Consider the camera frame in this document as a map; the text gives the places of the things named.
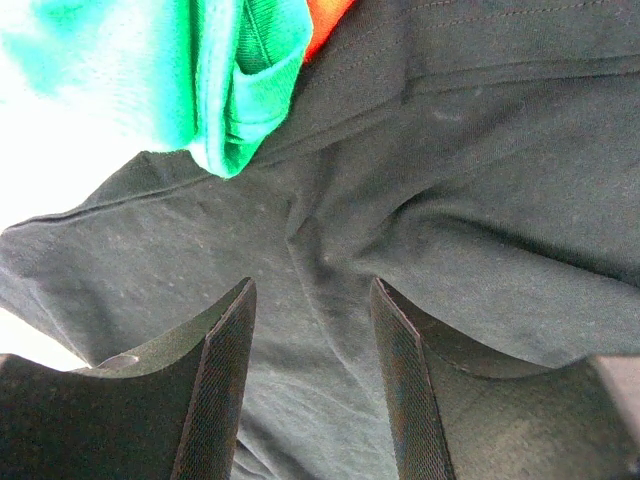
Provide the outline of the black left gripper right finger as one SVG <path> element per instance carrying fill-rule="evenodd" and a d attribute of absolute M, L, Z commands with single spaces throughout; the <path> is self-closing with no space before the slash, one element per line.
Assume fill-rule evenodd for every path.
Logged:
<path fill-rule="evenodd" d="M 370 290 L 403 479 L 635 479 L 639 359 L 559 368 L 490 348 L 382 279 Z"/>

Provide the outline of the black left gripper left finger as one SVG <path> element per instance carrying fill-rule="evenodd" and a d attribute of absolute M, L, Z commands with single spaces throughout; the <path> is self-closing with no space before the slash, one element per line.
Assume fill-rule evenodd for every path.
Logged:
<path fill-rule="evenodd" d="M 163 335 L 93 368 L 1 358 L 5 479 L 227 479 L 254 332 L 244 279 Z"/>

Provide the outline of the black t shirt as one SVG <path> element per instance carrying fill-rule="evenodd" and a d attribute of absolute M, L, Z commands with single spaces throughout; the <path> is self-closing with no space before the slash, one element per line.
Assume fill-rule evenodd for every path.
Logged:
<path fill-rule="evenodd" d="M 639 5 L 358 1 L 236 176 L 2 134 L 1 304 L 89 364 L 258 284 L 236 479 L 392 479 L 381 277 L 556 366 L 639 348 Z"/>

